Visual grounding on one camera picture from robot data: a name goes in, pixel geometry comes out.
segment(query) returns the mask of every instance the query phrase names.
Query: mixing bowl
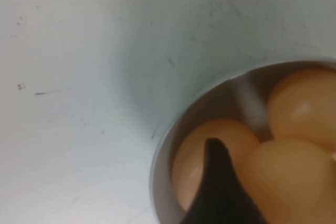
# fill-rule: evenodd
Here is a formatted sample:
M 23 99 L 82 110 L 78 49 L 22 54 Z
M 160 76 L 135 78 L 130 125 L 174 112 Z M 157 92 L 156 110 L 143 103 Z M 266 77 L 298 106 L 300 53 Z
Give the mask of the mixing bowl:
M 205 88 L 173 121 L 156 149 L 151 169 L 152 207 L 160 224 L 180 223 L 185 215 L 175 199 L 170 177 L 174 155 L 188 133 L 211 119 L 226 118 L 247 124 L 261 141 L 270 140 L 266 103 L 273 87 L 288 74 L 309 68 L 336 69 L 336 62 L 278 61 L 237 71 Z

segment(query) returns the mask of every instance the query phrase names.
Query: dark speck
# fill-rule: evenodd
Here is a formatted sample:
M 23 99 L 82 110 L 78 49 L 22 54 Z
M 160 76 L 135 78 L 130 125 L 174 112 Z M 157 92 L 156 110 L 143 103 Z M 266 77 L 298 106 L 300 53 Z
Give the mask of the dark speck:
M 171 57 L 168 58 L 168 63 L 169 63 L 170 66 L 175 68 L 175 62 L 173 61 L 173 59 Z
M 19 84 L 17 85 L 17 89 L 18 89 L 18 90 L 22 90 L 22 89 L 25 89 L 25 88 L 26 88 L 26 85 L 25 85 L 24 82 L 19 83 Z
M 193 42 L 196 42 L 197 41 L 196 36 L 191 36 L 190 40 L 193 41 Z
M 76 201 L 79 199 L 79 197 L 73 198 L 72 203 L 76 203 Z

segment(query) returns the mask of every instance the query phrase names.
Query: stainless steel bowl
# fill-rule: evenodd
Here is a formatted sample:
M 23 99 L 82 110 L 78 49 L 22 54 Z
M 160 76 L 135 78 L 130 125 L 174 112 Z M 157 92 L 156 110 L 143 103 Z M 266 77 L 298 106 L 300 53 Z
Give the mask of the stainless steel bowl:
M 309 68 L 336 69 L 336 63 L 331 60 L 293 60 L 269 62 L 237 71 L 206 88 L 174 120 L 156 149 L 151 169 L 152 207 L 160 224 L 180 223 L 185 215 L 175 199 L 170 175 L 173 157 L 187 134 L 206 121 L 227 118 L 250 126 L 261 141 L 269 140 L 265 108 L 273 87 L 288 74 Z

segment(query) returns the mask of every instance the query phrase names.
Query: brown egg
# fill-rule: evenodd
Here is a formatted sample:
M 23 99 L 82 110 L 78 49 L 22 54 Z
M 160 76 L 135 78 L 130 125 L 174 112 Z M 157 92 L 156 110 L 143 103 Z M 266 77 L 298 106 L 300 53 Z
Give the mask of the brown egg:
M 305 141 L 269 141 L 239 168 L 270 224 L 336 223 L 336 162 Z
M 275 139 L 302 139 L 336 151 L 336 73 L 304 70 L 282 80 L 268 102 Z
M 226 144 L 234 166 L 240 164 L 260 145 L 247 126 L 232 120 L 212 120 L 193 130 L 178 149 L 172 170 L 175 195 L 186 211 L 201 183 L 205 141 L 209 137 L 217 137 Z

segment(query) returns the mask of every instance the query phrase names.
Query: white surface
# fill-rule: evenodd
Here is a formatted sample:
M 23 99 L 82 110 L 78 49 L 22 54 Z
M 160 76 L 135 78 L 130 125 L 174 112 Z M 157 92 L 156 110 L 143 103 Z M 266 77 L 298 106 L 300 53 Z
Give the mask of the white surface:
M 0 0 L 0 222 L 155 223 L 150 161 L 190 97 L 335 38 L 336 0 Z

